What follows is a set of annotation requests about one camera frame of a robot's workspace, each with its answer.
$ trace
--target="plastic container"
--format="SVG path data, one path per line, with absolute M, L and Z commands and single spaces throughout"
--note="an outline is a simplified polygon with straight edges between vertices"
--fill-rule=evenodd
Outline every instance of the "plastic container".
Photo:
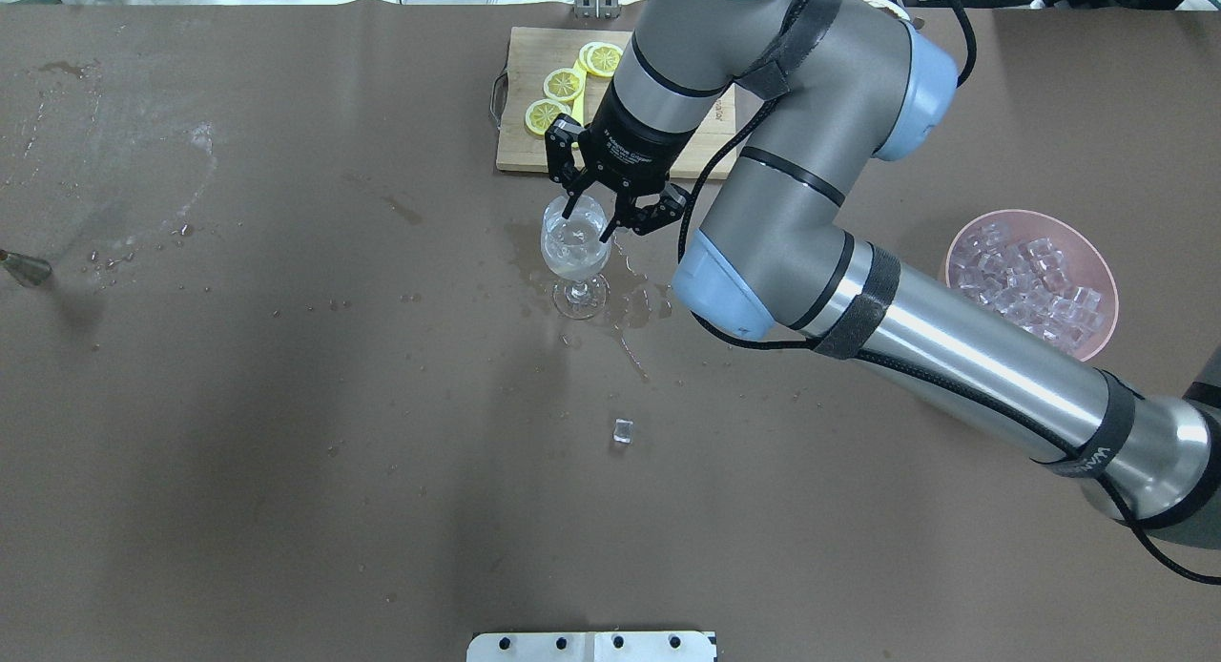
M 1111 274 L 1111 267 L 1106 265 L 1106 260 L 1103 259 L 1103 254 L 1098 252 L 1098 248 L 1090 241 L 1085 239 L 1085 236 L 1082 236 L 1081 232 L 1077 232 L 1068 224 L 1046 214 L 1023 209 L 1004 209 L 984 214 L 963 226 L 958 231 L 958 235 L 954 237 L 954 242 L 950 244 L 950 249 L 946 250 L 945 261 L 941 265 L 941 280 L 946 286 L 955 289 L 949 280 L 950 255 L 954 249 L 963 242 L 963 237 L 973 231 L 973 228 L 994 221 L 1007 225 L 1015 241 L 1029 242 L 1039 239 L 1039 237 L 1050 239 L 1063 253 L 1065 260 L 1068 263 L 1072 282 L 1078 286 L 1094 288 L 1101 293 L 1103 298 L 1099 302 L 1098 310 L 1106 315 L 1106 324 L 1082 343 L 1072 355 L 1081 362 L 1085 362 L 1101 352 L 1104 346 L 1110 342 L 1111 336 L 1115 333 L 1115 326 L 1120 320 L 1120 291 L 1115 285 L 1115 276 Z

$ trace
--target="lemon slice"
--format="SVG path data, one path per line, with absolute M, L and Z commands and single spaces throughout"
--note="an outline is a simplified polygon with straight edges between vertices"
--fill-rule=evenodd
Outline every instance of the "lemon slice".
M 575 67 L 558 67 L 548 72 L 547 79 L 542 81 L 542 94 L 556 101 L 573 101 L 581 89 L 585 89 L 585 76 Z
M 553 98 L 541 98 L 526 109 L 526 127 L 536 136 L 542 136 L 551 128 L 553 120 L 568 107 L 553 100 Z
M 578 55 L 580 65 L 598 78 L 614 76 L 615 67 L 619 67 L 619 59 L 623 59 L 623 49 L 612 45 L 610 42 L 590 42 L 581 48 Z

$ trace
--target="white metal plate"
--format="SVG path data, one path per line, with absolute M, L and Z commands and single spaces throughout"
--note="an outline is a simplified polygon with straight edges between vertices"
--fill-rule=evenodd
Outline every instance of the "white metal plate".
M 480 634 L 466 646 L 466 662 L 716 662 L 716 658 L 714 631 Z

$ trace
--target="brown tabletop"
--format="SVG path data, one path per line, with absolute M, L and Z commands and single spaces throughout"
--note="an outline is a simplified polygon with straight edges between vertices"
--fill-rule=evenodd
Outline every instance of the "brown tabletop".
M 972 20 L 949 117 L 839 222 L 934 272 L 978 214 L 1063 219 L 1118 280 L 1094 364 L 1182 392 L 1221 338 L 1221 15 Z M 0 276 L 0 658 L 614 627 L 716 630 L 725 661 L 1217 658 L 1221 590 L 1073 482 L 856 365 L 705 335 L 672 228 L 619 237 L 607 315 L 557 315 L 557 189 L 493 167 L 513 26 L 580 23 L 0 9 L 0 246 L 56 267 Z

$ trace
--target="wooden cutting board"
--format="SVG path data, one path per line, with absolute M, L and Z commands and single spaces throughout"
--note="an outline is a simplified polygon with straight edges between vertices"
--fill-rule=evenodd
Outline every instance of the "wooden cutting board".
M 576 54 L 589 42 L 610 42 L 623 49 L 628 48 L 631 33 L 608 31 L 558 31 L 558 28 L 514 28 L 509 37 L 508 96 L 501 120 L 501 138 L 496 148 L 496 167 L 501 171 L 527 171 L 546 173 L 547 154 L 542 138 L 527 131 L 525 126 L 526 107 L 542 94 L 542 81 L 548 72 L 558 67 L 571 67 L 576 64 Z M 593 120 L 595 111 L 602 101 L 609 78 L 589 76 L 585 88 L 585 122 Z M 737 132 L 734 115 L 734 93 L 729 88 L 717 100 L 716 106 L 705 117 L 698 131 L 691 137 L 686 149 L 680 154 L 670 176 L 674 178 L 695 180 L 703 170 L 708 159 L 724 145 L 729 137 Z M 581 165 L 580 150 L 576 150 L 576 165 Z M 733 155 L 722 159 L 712 172 L 711 180 L 724 180 L 733 166 Z

